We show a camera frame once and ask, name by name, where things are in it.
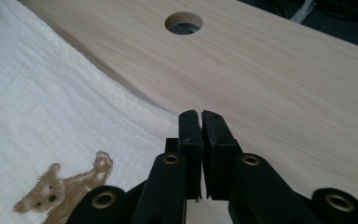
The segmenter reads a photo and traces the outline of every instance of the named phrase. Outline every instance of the brass ring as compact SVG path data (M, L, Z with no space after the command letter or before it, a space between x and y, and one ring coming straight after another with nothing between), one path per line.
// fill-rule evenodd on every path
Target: brass ring
M168 155L162 158L162 161L164 161L166 164L172 165L179 162L179 157L175 155Z
M324 199L327 201L330 206L336 208L342 212L351 212L354 210L354 205L346 198L337 195L337 194L327 194L324 196Z
M106 197L106 202L101 202L102 197ZM97 209L104 209L115 203L116 199L117 196L113 191L102 192L92 199L92 206Z
M258 165L260 164L260 160L253 156L245 156L242 158L242 161L248 165Z

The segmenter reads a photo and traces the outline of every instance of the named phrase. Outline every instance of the wooden table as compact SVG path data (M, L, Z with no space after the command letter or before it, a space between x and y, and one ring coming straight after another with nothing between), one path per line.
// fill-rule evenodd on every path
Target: wooden table
M295 191L358 199L357 46L233 0L22 2L151 104L224 116ZM183 11L192 35L166 29Z

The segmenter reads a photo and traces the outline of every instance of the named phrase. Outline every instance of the round hole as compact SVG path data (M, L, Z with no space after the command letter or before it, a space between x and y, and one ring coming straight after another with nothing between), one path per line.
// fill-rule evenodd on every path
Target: round hole
M176 35L191 35L202 26L202 18L192 12L176 12L165 20L165 28Z
M324 198L326 199L327 203L330 204L330 206L336 208L339 211L351 212L354 209L353 204L340 195L327 194L324 196Z
M116 194L112 191L106 191L98 194L92 199L92 206L97 209L104 209L115 203Z
M258 165L260 164L260 160L253 156L245 156L242 158L242 161L248 165Z
M175 155L168 155L162 158L162 161L164 161L166 164L176 164L179 162L179 158Z

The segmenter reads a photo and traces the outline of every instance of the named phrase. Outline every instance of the wood grain surface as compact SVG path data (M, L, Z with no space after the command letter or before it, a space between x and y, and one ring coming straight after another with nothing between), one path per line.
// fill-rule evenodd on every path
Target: wood grain surface
M357 46L233 0L22 3L151 104L224 116L295 191L358 199ZM167 31L181 11L202 18L198 32Z

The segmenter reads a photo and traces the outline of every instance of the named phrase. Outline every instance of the bear nose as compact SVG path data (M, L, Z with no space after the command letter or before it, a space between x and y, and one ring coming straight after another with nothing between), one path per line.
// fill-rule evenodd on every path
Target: bear nose
M54 202L56 199L57 199L57 197L54 195L51 195L50 197L48 197L48 201L51 203Z

